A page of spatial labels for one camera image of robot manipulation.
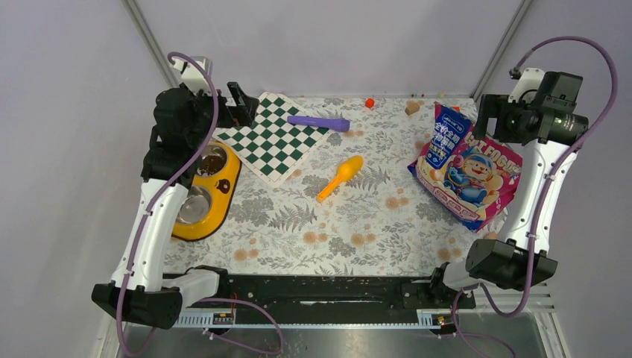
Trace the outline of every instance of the plastic bag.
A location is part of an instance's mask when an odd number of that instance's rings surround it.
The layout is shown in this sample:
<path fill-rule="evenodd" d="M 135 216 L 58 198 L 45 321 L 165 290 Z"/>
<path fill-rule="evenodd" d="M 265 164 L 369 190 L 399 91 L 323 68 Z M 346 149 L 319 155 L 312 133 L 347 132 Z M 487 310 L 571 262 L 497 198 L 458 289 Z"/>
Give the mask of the plastic bag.
<path fill-rule="evenodd" d="M 470 230 L 478 231 L 514 198 L 522 158 L 490 137 L 476 140 L 463 114 L 434 104 L 434 135 L 408 169 Z"/>

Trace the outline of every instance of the white wall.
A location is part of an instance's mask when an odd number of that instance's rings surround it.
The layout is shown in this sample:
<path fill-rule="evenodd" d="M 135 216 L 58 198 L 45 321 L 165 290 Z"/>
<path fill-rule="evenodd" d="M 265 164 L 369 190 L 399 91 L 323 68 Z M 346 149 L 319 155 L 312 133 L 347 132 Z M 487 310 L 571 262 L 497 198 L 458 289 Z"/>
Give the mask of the white wall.
<path fill-rule="evenodd" d="M 166 85 L 120 1 L 0 13 L 0 356 L 84 358 Z"/>
<path fill-rule="evenodd" d="M 520 0 L 139 0 L 163 51 L 287 95 L 469 95 Z"/>
<path fill-rule="evenodd" d="M 629 357 L 632 331 L 632 1 L 536 1 L 485 92 L 509 93 L 507 70 L 539 41 L 578 35 L 601 43 L 619 71 L 619 97 L 571 168 L 553 217 L 550 257 L 559 260 L 549 281 L 573 357 Z M 578 114 L 591 123 L 610 92 L 607 67 L 596 50 L 551 44 L 526 66 L 584 76 Z"/>

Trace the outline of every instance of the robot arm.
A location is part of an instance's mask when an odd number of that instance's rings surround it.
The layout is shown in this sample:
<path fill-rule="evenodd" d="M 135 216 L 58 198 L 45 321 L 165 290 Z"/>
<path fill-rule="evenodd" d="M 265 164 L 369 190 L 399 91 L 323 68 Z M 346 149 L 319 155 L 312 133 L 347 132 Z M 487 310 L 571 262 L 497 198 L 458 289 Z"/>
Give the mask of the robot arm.
<path fill-rule="evenodd" d="M 210 60 L 204 57 L 194 60 L 210 74 Z M 141 198 L 127 247 L 110 283 L 97 284 L 92 290 L 92 300 L 115 317 L 120 290 L 125 289 L 123 321 L 162 329 L 173 326 L 183 307 L 215 295 L 221 280 L 218 270 L 206 267 L 188 270 L 185 275 L 172 280 L 162 278 L 165 250 L 180 208 L 188 197 L 200 158 L 176 178 L 158 197 L 151 212 L 146 213 L 148 203 L 167 180 L 201 145 L 206 145 L 203 140 L 212 122 L 213 102 L 203 74 L 181 60 L 175 60 L 173 67 L 180 72 L 183 83 L 156 98 L 156 125 L 151 131 L 149 152 L 143 160 Z M 228 83 L 228 87 L 236 106 L 227 106 L 227 100 L 218 91 L 218 127 L 252 125 L 259 100 L 245 95 L 236 82 Z M 136 253 L 131 257 L 143 218 L 146 223 Z M 133 266 L 128 271 L 130 261 Z M 121 287 L 126 274 L 130 274 L 129 281 L 126 287 Z"/>
<path fill-rule="evenodd" d="M 476 240 L 464 261 L 444 264 L 433 273 L 433 284 L 458 291 L 480 282 L 503 289 L 524 290 L 529 239 L 534 236 L 534 270 L 531 285 L 550 278 L 557 262 L 547 257 L 549 228 L 564 178 L 577 157 L 568 156 L 555 175 L 532 233 L 535 204 L 552 166 L 588 129 L 586 117 L 572 114 L 581 78 L 563 72 L 526 69 L 510 95 L 484 95 L 474 129 L 483 139 L 489 118 L 497 118 L 493 138 L 522 143 L 522 174 L 509 216 L 496 240 Z"/>

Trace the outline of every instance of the metal floor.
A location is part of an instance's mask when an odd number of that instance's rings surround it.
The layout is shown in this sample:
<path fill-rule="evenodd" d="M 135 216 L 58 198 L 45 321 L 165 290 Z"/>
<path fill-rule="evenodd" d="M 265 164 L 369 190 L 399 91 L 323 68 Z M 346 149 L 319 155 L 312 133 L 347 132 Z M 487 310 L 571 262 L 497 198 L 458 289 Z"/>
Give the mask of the metal floor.
<path fill-rule="evenodd" d="M 492 334 L 513 347 L 518 357 L 546 357 L 543 343 L 532 315 L 522 314 L 513 319 L 495 313 L 461 313 L 466 332 Z M 139 347 L 149 331 L 146 327 L 127 330 L 132 349 Z M 139 357 L 263 357 L 219 340 L 210 341 L 201 331 L 191 328 L 158 330 L 148 349 Z M 285 350 L 279 357 L 477 357 L 459 338 L 427 338 L 427 330 L 283 330 Z M 274 349 L 278 338 L 274 329 L 233 329 L 226 337 Z M 475 347 L 490 357 L 511 357 L 502 345 L 488 340 L 470 338 Z"/>

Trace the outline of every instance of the orange spoon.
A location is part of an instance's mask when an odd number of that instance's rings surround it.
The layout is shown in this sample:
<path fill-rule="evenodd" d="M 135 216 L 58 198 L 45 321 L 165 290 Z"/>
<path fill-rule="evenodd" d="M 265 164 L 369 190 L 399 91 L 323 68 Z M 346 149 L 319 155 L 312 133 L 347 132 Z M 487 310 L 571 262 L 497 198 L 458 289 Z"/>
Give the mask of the orange spoon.
<path fill-rule="evenodd" d="M 332 182 L 329 183 L 329 185 L 325 189 L 323 189 L 320 194 L 318 194 L 316 200 L 322 203 L 323 200 L 325 200 L 334 191 L 334 189 L 338 187 L 338 185 L 345 181 L 351 180 L 354 175 L 358 174 L 363 164 L 364 160 L 362 159 L 362 157 L 356 155 L 339 165 L 334 180 L 332 180 Z"/>

